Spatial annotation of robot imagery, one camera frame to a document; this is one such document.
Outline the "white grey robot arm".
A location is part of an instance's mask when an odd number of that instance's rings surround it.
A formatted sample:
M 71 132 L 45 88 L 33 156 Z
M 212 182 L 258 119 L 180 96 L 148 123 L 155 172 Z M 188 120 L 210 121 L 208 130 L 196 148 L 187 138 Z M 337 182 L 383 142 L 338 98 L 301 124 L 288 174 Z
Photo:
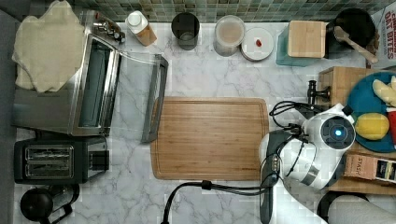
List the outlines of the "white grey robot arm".
M 314 189 L 329 187 L 355 138 L 351 109 L 341 104 L 304 121 L 298 134 L 276 130 L 265 135 L 259 152 L 261 223 L 327 224 L 294 199 L 284 180 L 291 178 Z

